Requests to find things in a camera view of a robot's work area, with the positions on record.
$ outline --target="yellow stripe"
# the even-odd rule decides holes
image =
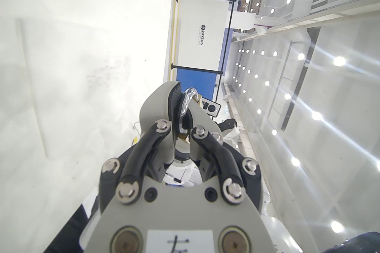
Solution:
[[[174,40],[174,24],[175,24],[175,13],[177,13],[177,18],[178,18],[178,13],[179,13],[179,2],[178,2],[178,7],[176,6],[177,2],[174,0],[174,9],[173,9],[173,19],[172,19],[172,32],[171,32],[171,42],[170,42],[170,60],[169,60],[169,81],[173,80],[173,72],[170,69],[170,66],[174,61],[172,60],[172,52],[173,52],[173,40]],[[174,59],[175,55],[177,54],[177,34],[178,34],[178,19],[176,21],[176,26],[175,26],[175,47],[174,47]]]

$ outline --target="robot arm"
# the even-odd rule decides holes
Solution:
[[[218,126],[194,101],[180,129],[186,100],[180,90],[179,82],[160,86],[141,109],[139,142],[104,163],[100,220],[86,252],[274,253],[258,211],[259,165],[224,143]],[[203,181],[189,188],[162,184],[181,131],[188,134],[190,158]]]

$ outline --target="ceiling light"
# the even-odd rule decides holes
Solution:
[[[292,157],[292,164],[293,164],[293,166],[296,166],[296,167],[301,165],[300,160],[298,158],[295,158],[295,157]]]
[[[335,66],[343,66],[346,63],[346,59],[342,56],[338,56],[334,58]]]
[[[314,120],[321,120],[322,119],[322,114],[320,112],[312,112],[311,117]]]
[[[331,223],[331,229],[335,233],[341,233],[344,230],[344,227],[341,223],[336,222],[335,220]]]

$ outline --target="metal screw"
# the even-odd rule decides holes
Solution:
[[[158,133],[165,133],[170,126],[169,122],[166,119],[159,119],[156,121],[156,123],[157,123],[156,132]]]
[[[247,168],[248,168],[250,171],[255,171],[256,168],[257,168],[257,165],[256,165],[254,162],[252,162],[252,161],[248,161],[248,162],[247,162]]]
[[[167,128],[166,122],[164,120],[159,120],[157,122],[157,128],[160,130],[165,130]]]
[[[241,186],[236,183],[229,184],[227,186],[228,192],[230,195],[232,195],[234,198],[238,198],[241,195]]]
[[[222,189],[224,197],[233,204],[240,204],[246,195],[246,188],[232,182],[231,178],[224,180]]]
[[[120,182],[116,187],[116,198],[124,204],[132,202],[138,195],[139,184],[135,181],[133,184]]]
[[[204,129],[203,127],[197,127],[197,128],[195,129],[195,133],[196,133],[197,135],[199,135],[199,136],[203,136],[203,135],[205,135],[205,129]]]
[[[247,174],[251,176],[255,176],[256,175],[255,171],[257,169],[257,162],[252,158],[246,157],[245,159],[243,159],[242,168]]]
[[[120,168],[120,161],[117,158],[110,158],[104,162],[102,166],[102,173],[113,172],[114,174],[118,172]]]
[[[223,144],[223,140],[221,139],[220,134],[217,131],[213,131],[211,134],[216,139],[216,141],[218,141],[220,144]]]

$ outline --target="white ceiling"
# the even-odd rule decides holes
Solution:
[[[259,14],[265,16],[299,17],[297,4],[308,4],[307,15],[313,2],[294,0],[294,6],[286,6],[285,1],[252,3],[255,7],[260,2]],[[277,16],[276,9],[271,15],[264,5],[289,10]],[[312,39],[307,25],[232,43],[230,49],[225,79],[236,91],[232,93],[236,107],[264,169],[275,210],[304,252],[321,252],[358,234],[380,231],[379,25],[379,13],[326,21],[293,101],[284,95],[293,97],[305,66],[297,57],[308,55]],[[344,57],[346,64],[334,66],[336,56]],[[291,102],[294,109],[282,131]],[[312,111],[320,112],[323,119],[313,120]],[[292,165],[293,157],[300,167]],[[344,226],[342,233],[331,229],[334,220]]]

